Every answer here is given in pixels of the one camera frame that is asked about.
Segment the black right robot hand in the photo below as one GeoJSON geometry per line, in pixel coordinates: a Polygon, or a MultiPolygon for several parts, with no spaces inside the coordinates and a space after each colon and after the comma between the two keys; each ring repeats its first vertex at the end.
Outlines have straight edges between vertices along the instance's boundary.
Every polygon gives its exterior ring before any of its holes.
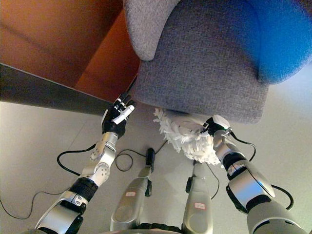
{"type": "Polygon", "coordinates": [[[220,115],[213,115],[208,118],[200,132],[201,136],[210,137],[211,145],[219,145],[224,139],[228,138],[230,128],[229,122],[220,115]]]}

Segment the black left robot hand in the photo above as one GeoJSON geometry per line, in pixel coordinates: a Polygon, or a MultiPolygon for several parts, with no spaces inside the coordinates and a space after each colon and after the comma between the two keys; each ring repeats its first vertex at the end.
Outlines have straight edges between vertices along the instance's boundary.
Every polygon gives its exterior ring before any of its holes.
{"type": "Polygon", "coordinates": [[[124,92],[115,100],[113,105],[105,110],[102,121],[102,134],[112,132],[120,139],[125,133],[125,126],[130,114],[137,103],[132,100],[128,92],[124,92]]]}

